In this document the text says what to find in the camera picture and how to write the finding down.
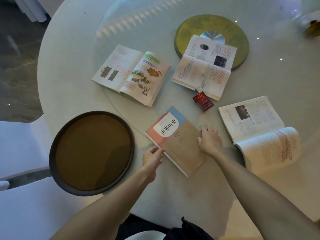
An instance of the brown tray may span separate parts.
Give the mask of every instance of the brown tray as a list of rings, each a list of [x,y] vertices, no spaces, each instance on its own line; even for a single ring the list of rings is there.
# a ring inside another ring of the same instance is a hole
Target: brown tray
[[[116,185],[134,157],[134,135],[119,116],[105,111],[78,115],[52,143],[49,167],[66,192],[92,196]]]

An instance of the dark tray rim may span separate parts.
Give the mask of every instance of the dark tray rim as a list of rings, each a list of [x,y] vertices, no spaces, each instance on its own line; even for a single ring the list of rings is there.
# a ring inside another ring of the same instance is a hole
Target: dark tray rim
[[[65,134],[65,132],[70,128],[71,125],[73,125],[75,122],[88,117],[88,116],[93,116],[93,115],[105,115],[105,116],[109,116],[112,117],[114,119],[116,119],[117,121],[119,121],[127,130],[129,137],[130,137],[130,143],[131,143],[131,150],[130,150],[130,156],[129,156],[129,161],[126,165],[126,167],[124,168],[124,170],[122,171],[122,173],[114,180],[112,181],[110,184],[99,188],[99,189],[95,189],[95,190],[80,190],[80,189],[75,189],[72,186],[68,185],[61,177],[60,172],[57,168],[57,164],[56,164],[56,151],[59,145],[59,142],[62,138],[62,136]],[[51,145],[51,149],[50,149],[50,153],[49,153],[49,168],[50,168],[50,172],[51,175],[54,179],[54,181],[57,183],[57,185],[62,188],[64,191],[73,194],[73,195],[77,195],[77,196],[92,196],[92,195],[97,195],[100,194],[102,192],[105,192],[107,190],[109,190],[110,188],[112,188],[114,185],[116,185],[123,177],[124,175],[127,173],[128,169],[130,168],[130,165],[133,161],[134,158],[134,147],[135,147],[135,143],[134,143],[134,134],[130,128],[130,126],[124,121],[124,119],[122,119],[121,117],[119,117],[118,115],[115,115],[113,113],[110,112],[106,112],[106,111],[90,111],[90,112],[86,112],[83,114],[80,114],[76,117],[74,117],[73,119],[71,119],[69,122],[67,122],[57,133],[57,135],[55,136],[53,143]]]

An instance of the book cover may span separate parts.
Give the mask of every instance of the book cover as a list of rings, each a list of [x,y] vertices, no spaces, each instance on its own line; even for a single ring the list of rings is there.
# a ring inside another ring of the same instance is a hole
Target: book cover
[[[197,139],[201,132],[173,106],[146,130],[146,135],[165,148],[165,155],[187,177],[205,158]]]

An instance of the round table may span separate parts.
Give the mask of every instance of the round table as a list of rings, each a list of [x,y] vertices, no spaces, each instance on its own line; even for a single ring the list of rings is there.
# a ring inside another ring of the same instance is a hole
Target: round table
[[[124,178],[142,165],[152,146],[143,132],[174,105],[196,126],[217,128],[224,146],[243,163],[218,114],[218,107],[267,95],[286,126],[300,134],[302,159],[261,178],[284,194],[312,220],[320,218],[320,41],[306,38],[291,19],[301,0],[66,0],[52,18],[40,48],[38,89],[53,135],[73,117],[94,110],[115,113],[131,126],[136,155]],[[220,101],[201,112],[196,92],[173,83],[179,63],[174,50],[178,26],[199,14],[224,16],[243,29],[249,55],[231,73]],[[151,51],[172,69],[153,106],[148,108],[112,90],[92,76],[116,45]],[[201,226],[212,237],[257,237],[251,222],[221,170],[205,161],[190,178],[164,160],[156,180],[143,192],[131,213],[170,227],[181,217]]]

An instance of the marble floor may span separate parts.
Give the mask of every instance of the marble floor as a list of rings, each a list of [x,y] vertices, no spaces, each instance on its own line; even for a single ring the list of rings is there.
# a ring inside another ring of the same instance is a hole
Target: marble floor
[[[17,5],[0,0],[0,121],[32,122],[43,114],[37,64],[48,23],[33,23]],[[48,176],[48,170],[22,175],[9,180],[10,188]]]

